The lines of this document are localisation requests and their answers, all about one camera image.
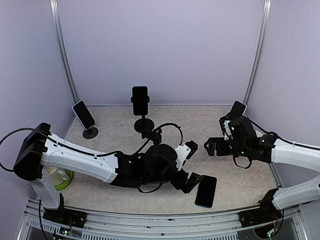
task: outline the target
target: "wire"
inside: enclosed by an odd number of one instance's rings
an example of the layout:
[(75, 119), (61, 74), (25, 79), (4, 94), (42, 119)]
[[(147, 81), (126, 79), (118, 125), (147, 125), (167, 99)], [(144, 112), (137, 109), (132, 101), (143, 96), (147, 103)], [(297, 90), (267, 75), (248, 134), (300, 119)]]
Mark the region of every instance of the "wire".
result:
[[(0, 140), (0, 146), (1, 146), (1, 144), (4, 142), (4, 140), (6, 140), (8, 137), (10, 137), (11, 135), (13, 135), (13, 134), (15, 134), (15, 133), (17, 133), (17, 132), (21, 132), (21, 131), (33, 131), (33, 132), (36, 132), (36, 133), (38, 133), (38, 134), (41, 134), (42, 136), (44, 136), (45, 138), (49, 139), (49, 140), (52, 141), (53, 143), (55, 143), (55, 144), (57, 143), (57, 141), (53, 140), (51, 137), (45, 135), (43, 132), (41, 132), (41, 131), (39, 131), (39, 130), (37, 130), (37, 129), (30, 128), (30, 127), (23, 127), (23, 128), (16, 129), (16, 130), (8, 133), (7, 135), (5, 135), (5, 136)], [(8, 168), (4, 167), (1, 163), (0, 163), (0, 167), (1, 167), (3, 170), (7, 171), (7, 172), (11, 172), (11, 173), (14, 172), (13, 169), (8, 169)]]
[(251, 164), (252, 164), (252, 161), (250, 161), (250, 163), (249, 163), (249, 165), (248, 166), (240, 166), (240, 165), (238, 165), (237, 164), (237, 160), (236, 160), (236, 156), (235, 155), (233, 155), (232, 156), (232, 158), (233, 158), (233, 162), (234, 162), (234, 164), (237, 166), (237, 167), (239, 167), (239, 168), (242, 168), (242, 169), (248, 169), (248, 168), (250, 168), (251, 167)]
[(294, 143), (294, 142), (292, 142), (292, 141), (286, 140), (286, 139), (280, 137), (280, 136), (279, 136), (276, 132), (274, 132), (274, 131), (266, 131), (266, 130), (264, 130), (261, 126), (259, 126), (257, 123), (255, 123), (254, 121), (252, 121), (249, 117), (240, 115), (239, 113), (236, 113), (236, 114), (238, 114), (241, 118), (246, 118), (246, 119), (248, 119), (253, 125), (255, 125), (258, 129), (260, 129), (260, 130), (263, 131), (264, 133), (266, 133), (266, 134), (272, 134), (272, 135), (276, 136), (278, 139), (284, 141), (284, 142), (287, 143), (287, 144), (295, 145), (295, 146), (301, 147), (301, 148), (306, 148), (306, 149), (312, 149), (312, 150), (320, 151), (320, 148), (319, 148), (319, 147), (307, 146), (307, 145), (303, 145), (303, 144), (299, 144), (299, 143)]
[(280, 226), (279, 226), (278, 230), (271, 237), (274, 237), (275, 235), (277, 235), (280, 232), (282, 225), (284, 224), (284, 219), (285, 219), (285, 209), (282, 209), (282, 219), (281, 219)]
[(155, 191), (159, 190), (162, 187), (162, 185), (163, 185), (163, 183), (159, 183), (159, 185), (151, 191), (142, 191), (141, 188), (138, 187), (138, 191), (142, 194), (150, 194), (150, 193), (154, 193)]
[(41, 199), (39, 199), (39, 222), (40, 222), (40, 228), (41, 228), (41, 232), (45, 238), (45, 240), (49, 240), (46, 236), (45, 230), (44, 230), (44, 226), (42, 225), (42, 220), (41, 220)]
[[(158, 126), (157, 128), (155, 128), (153, 131), (157, 131), (157, 130), (159, 130), (159, 129), (163, 128), (163, 127), (166, 127), (166, 126), (174, 126), (175, 128), (177, 128), (179, 130), (179, 132), (180, 132), (180, 143), (179, 143), (179, 145), (182, 145), (182, 143), (184, 142), (184, 134), (183, 134), (183, 132), (181, 130), (181, 127), (179, 125), (175, 124), (175, 123), (172, 123), (172, 122), (164, 123), (164, 124)], [(135, 153), (133, 155), (138, 154), (148, 144), (149, 141), (150, 141), (150, 139), (145, 141), (145, 143), (137, 151), (135, 151)]]
[[(15, 133), (18, 133), (18, 132), (21, 132), (21, 131), (32, 131), (32, 132), (36, 132), (38, 134), (41, 134), (42, 136), (44, 136), (46, 139), (50, 140), (51, 142), (53, 142), (54, 144), (57, 144), (61, 147), (64, 147), (66, 149), (70, 149), (72, 151), (75, 151), (77, 153), (81, 153), (81, 154), (84, 154), (84, 155), (89, 155), (89, 156), (93, 156), (93, 157), (106, 157), (106, 156), (109, 156), (109, 155), (112, 155), (112, 154), (117, 154), (117, 153), (122, 153), (121, 151), (112, 151), (112, 152), (108, 152), (108, 153), (103, 153), (103, 154), (94, 154), (94, 153), (91, 153), (91, 152), (85, 152), (85, 151), (82, 151), (82, 150), (79, 150), (79, 149), (76, 149), (76, 148), (73, 148), (71, 146), (68, 146), (68, 145), (65, 145), (63, 143), (60, 143), (60, 142), (57, 142), (56, 140), (52, 139), (51, 137), (47, 136), (46, 134), (44, 134), (43, 132), (37, 130), (37, 129), (34, 129), (34, 128), (31, 128), (31, 127), (22, 127), (22, 128), (18, 128), (10, 133), (8, 133), (7, 135), (5, 135), (1, 140), (0, 140), (0, 146), (1, 144), (8, 138), (10, 137), (11, 135), (15, 134)], [(13, 169), (9, 169), (9, 168), (6, 168), (5, 166), (2, 165), (2, 163), (0, 162), (0, 167), (7, 171), (7, 172), (14, 172)]]

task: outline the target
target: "beige tabletop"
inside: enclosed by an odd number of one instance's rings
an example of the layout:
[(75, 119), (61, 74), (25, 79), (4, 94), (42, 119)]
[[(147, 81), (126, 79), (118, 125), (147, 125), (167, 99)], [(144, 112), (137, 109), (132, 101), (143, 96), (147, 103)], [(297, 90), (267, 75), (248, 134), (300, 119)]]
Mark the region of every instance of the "beige tabletop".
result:
[[(251, 168), (236, 167), (232, 157), (208, 156), (203, 145), (210, 137), (221, 137), (219, 118), (230, 111), (227, 106), (150, 106), (148, 118), (155, 126), (176, 123), (183, 131), (183, 142), (193, 140), (199, 149), (183, 169), (217, 178), (213, 207), (195, 206), (198, 186), (184, 194), (170, 183), (158, 191), (143, 194), (137, 189), (111, 186), (93, 177), (75, 173), (72, 183), (60, 192), (66, 206), (129, 214), (191, 214), (232, 210), (256, 205), (270, 189), (276, 187), (269, 166), (254, 161)], [(82, 137), (83, 128), (75, 119), (65, 139), (101, 152), (120, 150), (134, 153), (145, 140), (134, 130), (139, 117), (133, 116), (130, 106), (91, 107), (99, 134), (93, 139)], [(179, 131), (168, 126), (162, 130), (162, 142), (175, 148), (180, 141)], [(245, 166), (248, 160), (239, 158)], [(143, 186), (151, 190), (157, 185)]]

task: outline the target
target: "white wall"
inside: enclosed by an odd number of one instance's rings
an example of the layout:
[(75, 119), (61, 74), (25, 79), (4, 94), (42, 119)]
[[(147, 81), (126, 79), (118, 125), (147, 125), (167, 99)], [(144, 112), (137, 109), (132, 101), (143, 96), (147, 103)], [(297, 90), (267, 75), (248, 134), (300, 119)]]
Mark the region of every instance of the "white wall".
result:
[[(273, 0), (249, 116), (268, 131), (320, 146), (320, 2)], [(319, 173), (276, 166), (285, 186)], [(304, 205), (311, 239), (320, 235), (320, 202)]]
[(263, 0), (58, 1), (79, 97), (129, 105), (134, 85), (151, 104), (232, 105), (248, 86)]
[[(71, 124), (68, 89), (50, 2), (0, 1), (0, 138), (21, 127), (51, 124), (63, 136)], [(17, 133), (0, 147), (0, 161), (13, 168), (24, 137)], [(0, 239), (13, 239), (32, 190), (0, 168)]]

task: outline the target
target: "black mounting bracket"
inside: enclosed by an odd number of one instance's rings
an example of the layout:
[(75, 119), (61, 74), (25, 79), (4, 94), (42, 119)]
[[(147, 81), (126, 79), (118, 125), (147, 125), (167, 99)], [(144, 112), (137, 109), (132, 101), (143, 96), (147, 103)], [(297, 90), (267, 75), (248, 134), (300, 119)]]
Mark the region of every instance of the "black mounting bracket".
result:
[(241, 226), (243, 228), (264, 224), (282, 218), (280, 210), (272, 203), (273, 196), (278, 189), (272, 189), (266, 193), (260, 201), (260, 207), (239, 212)]
[(60, 193), (60, 205), (56, 210), (44, 209), (43, 218), (58, 224), (83, 229), (87, 219), (84, 211), (73, 210), (64, 207), (64, 197)]
[(204, 149), (209, 156), (214, 156), (215, 152), (217, 156), (232, 155), (229, 143), (224, 137), (210, 137), (204, 143)]

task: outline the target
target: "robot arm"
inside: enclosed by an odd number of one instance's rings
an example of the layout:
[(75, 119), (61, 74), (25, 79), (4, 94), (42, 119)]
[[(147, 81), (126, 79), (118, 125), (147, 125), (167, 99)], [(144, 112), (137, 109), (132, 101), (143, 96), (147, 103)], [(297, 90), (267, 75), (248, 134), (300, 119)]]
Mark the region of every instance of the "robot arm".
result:
[[(253, 160), (264, 163), (290, 164), (320, 172), (320, 148), (306, 144), (287, 141), (277, 134), (270, 132), (262, 135), (255, 131), (252, 122), (242, 116), (243, 112), (230, 112), (220, 119), (220, 126), (224, 137), (211, 137), (204, 144), (209, 156), (246, 157), (250, 164)], [(320, 175), (310, 181), (268, 191), (260, 201), (260, 212), (257, 214), (260, 221), (253, 220), (248, 211), (241, 212), (243, 227), (272, 221), (280, 218), (279, 210), (308, 203), (320, 199)]]
[(50, 133), (50, 125), (41, 123), (23, 141), (13, 170), (29, 181), (45, 209), (44, 218), (83, 228), (85, 213), (64, 208), (64, 199), (51, 182), (47, 167), (59, 167), (92, 176), (110, 185), (139, 188), (142, 185), (170, 182), (177, 190), (189, 193), (202, 176), (182, 167), (195, 153), (193, 141), (175, 149), (166, 144), (152, 145), (145, 153), (127, 155), (121, 151), (103, 153), (68, 142)]

